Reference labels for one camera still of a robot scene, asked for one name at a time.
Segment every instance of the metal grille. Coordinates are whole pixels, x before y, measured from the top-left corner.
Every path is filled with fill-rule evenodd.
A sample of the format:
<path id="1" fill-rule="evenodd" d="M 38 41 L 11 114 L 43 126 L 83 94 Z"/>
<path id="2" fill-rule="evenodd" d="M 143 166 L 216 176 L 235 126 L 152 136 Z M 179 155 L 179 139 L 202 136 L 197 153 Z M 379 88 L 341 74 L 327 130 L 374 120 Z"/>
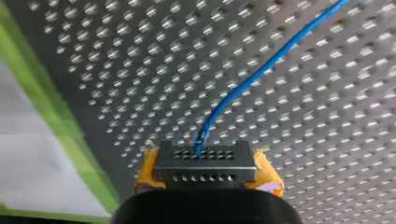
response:
<path id="1" fill-rule="evenodd" d="M 209 111 L 329 1 L 6 1 L 121 198 L 152 142 Z M 356 0 L 225 111 L 306 223 L 395 223 L 396 4 Z"/>

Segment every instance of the perforated metal sheet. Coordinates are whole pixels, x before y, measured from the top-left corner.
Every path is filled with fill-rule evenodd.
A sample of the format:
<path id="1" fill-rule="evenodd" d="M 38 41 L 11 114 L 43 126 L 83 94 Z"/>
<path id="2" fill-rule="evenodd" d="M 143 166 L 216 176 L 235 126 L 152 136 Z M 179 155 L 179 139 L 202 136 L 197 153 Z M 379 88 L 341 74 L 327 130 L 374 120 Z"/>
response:
<path id="1" fill-rule="evenodd" d="M 121 198 L 329 1 L 6 1 Z M 353 1 L 227 109 L 306 223 L 395 223 L 396 4 Z"/>

